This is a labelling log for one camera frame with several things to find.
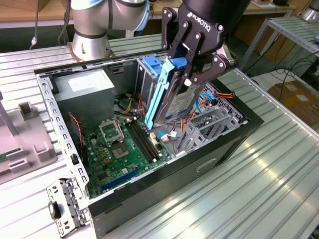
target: metal table surface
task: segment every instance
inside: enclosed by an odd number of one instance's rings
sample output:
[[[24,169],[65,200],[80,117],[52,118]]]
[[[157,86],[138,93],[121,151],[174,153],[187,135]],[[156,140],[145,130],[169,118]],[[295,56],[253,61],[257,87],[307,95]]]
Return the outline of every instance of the metal table surface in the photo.
[[[308,23],[296,16],[269,18],[265,20],[252,44],[248,48],[239,67],[241,70],[246,66],[251,54],[254,52],[257,44],[268,27],[274,29],[275,32],[269,38],[261,54],[271,46],[278,34],[284,35],[310,53],[316,53],[319,51],[319,43],[314,40],[315,36],[319,35],[319,23]]]
[[[160,36],[111,41],[116,54],[160,48]],[[30,101],[58,160],[0,185],[0,238],[59,238],[46,187],[69,177],[33,69],[74,62],[67,47],[0,54],[6,110]],[[264,121],[232,158],[105,238],[307,238],[319,224],[319,135],[239,70],[221,81]],[[91,226],[69,238],[94,238]]]

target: motherboard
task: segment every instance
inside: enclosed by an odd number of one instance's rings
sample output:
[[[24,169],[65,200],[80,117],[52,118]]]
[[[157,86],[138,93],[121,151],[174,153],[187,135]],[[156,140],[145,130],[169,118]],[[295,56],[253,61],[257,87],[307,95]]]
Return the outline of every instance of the motherboard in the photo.
[[[156,139],[142,119],[104,123],[83,136],[83,140],[88,156],[84,166],[90,178],[90,198],[171,159],[165,145]]]

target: blue pcie slot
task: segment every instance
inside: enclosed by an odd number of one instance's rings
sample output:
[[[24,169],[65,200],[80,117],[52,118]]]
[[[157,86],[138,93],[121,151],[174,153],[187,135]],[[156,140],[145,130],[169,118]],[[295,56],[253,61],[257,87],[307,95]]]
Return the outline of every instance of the blue pcie slot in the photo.
[[[101,186],[101,191],[112,188],[113,186],[115,186],[119,183],[122,183],[123,181],[125,181],[129,178],[134,177],[137,174],[137,172],[140,170],[140,168],[141,167],[138,167],[138,168],[134,169],[132,172],[129,172],[129,173],[123,175],[122,177],[115,179],[114,181],[112,181],[110,183],[104,184],[103,186]]]

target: screw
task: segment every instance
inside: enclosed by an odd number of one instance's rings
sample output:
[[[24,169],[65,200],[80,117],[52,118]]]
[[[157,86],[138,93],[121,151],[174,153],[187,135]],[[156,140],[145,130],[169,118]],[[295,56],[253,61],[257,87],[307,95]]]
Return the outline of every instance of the screw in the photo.
[[[219,26],[218,26],[218,30],[219,30],[219,31],[223,31],[223,30],[224,30],[224,27],[223,27],[222,25],[219,25]]]

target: expansion slot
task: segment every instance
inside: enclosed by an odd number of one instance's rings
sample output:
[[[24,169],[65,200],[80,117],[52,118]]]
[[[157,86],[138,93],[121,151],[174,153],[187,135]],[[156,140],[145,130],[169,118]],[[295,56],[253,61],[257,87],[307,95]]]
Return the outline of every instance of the expansion slot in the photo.
[[[124,176],[119,177],[118,179],[115,179],[114,181],[112,181],[110,183],[104,184],[103,186],[101,186],[101,191],[112,188],[113,186],[115,186],[119,183],[122,183],[123,181],[125,181],[129,178],[134,177],[137,174],[137,172],[140,170],[140,168],[141,167],[138,167],[138,168],[134,169],[132,172],[129,172],[129,173],[125,174]]]
[[[139,149],[142,151],[148,163],[153,162],[154,159],[159,159],[159,154],[156,152],[153,145],[145,136],[145,133],[142,131],[136,121],[129,123],[127,125],[127,129],[134,141],[137,143]]]

